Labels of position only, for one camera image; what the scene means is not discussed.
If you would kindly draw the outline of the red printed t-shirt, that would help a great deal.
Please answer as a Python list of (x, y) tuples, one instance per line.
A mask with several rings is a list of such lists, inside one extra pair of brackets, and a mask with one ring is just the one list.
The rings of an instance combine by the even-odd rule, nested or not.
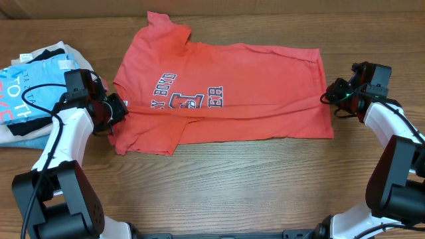
[(150, 12), (114, 79), (127, 106), (116, 152), (172, 155), (178, 145), (273, 137), (331, 139), (318, 49), (191, 42), (191, 29)]

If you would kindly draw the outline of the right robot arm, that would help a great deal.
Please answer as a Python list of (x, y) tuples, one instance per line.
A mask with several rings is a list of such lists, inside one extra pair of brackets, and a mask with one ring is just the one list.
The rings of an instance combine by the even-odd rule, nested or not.
[(336, 79), (321, 100), (349, 112), (373, 131), (384, 147), (367, 184), (365, 201), (328, 216), (308, 238), (374, 238), (390, 229), (424, 231), (424, 136), (406, 118), (402, 106), (373, 80)]

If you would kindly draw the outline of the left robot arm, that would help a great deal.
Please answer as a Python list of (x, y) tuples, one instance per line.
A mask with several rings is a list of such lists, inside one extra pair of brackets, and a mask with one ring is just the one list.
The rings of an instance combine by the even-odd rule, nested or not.
[(117, 94), (67, 93), (51, 111), (53, 129), (39, 160), (16, 175), (12, 191), (23, 217), (21, 238), (136, 238), (131, 224), (104, 214), (81, 164), (88, 138), (127, 114)]

